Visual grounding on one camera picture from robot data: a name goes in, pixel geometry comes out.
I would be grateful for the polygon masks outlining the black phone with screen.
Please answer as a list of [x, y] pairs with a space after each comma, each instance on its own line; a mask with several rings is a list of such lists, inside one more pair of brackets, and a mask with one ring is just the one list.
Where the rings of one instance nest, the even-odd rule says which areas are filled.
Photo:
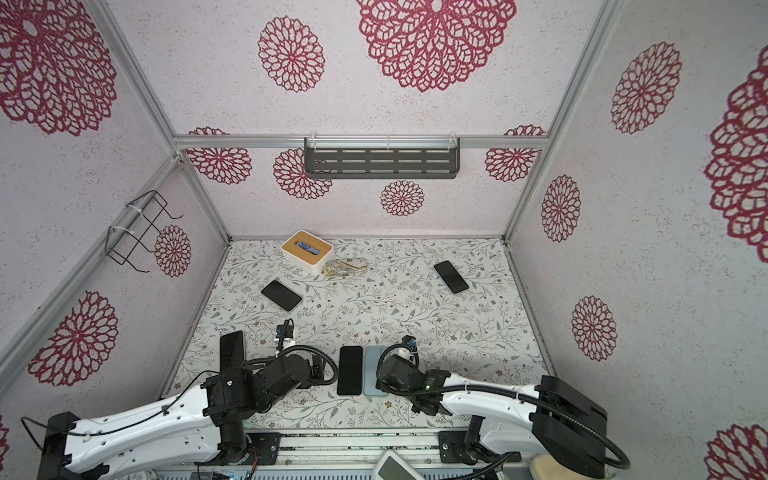
[[357, 396], [363, 389], [362, 346], [343, 346], [339, 351], [337, 394], [339, 396]]

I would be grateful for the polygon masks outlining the light blue phone case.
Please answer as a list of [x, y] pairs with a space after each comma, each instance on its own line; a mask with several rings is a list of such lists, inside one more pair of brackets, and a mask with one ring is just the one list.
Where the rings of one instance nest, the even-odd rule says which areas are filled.
[[386, 397], [387, 392], [378, 387], [377, 367], [378, 361], [385, 350], [382, 345], [369, 345], [364, 349], [363, 355], [363, 394], [366, 397]]

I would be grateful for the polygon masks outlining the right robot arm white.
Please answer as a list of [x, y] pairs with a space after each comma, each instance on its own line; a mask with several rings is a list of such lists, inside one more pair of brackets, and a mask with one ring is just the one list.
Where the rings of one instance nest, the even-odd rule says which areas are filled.
[[469, 416], [466, 444], [483, 461], [513, 453], [547, 453], [585, 477], [603, 478], [607, 412], [563, 380], [544, 375], [537, 384], [504, 386], [445, 370], [420, 371], [391, 355], [377, 367], [386, 392], [404, 397], [429, 416]]

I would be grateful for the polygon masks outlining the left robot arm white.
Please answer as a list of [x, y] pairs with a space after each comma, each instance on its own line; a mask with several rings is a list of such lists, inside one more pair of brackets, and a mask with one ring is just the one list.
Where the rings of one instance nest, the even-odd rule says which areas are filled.
[[299, 388], [336, 382], [324, 352], [296, 345], [272, 358], [229, 363], [181, 393], [100, 418], [71, 412], [46, 424], [40, 479], [118, 479], [183, 463], [234, 464], [251, 441], [244, 422]]

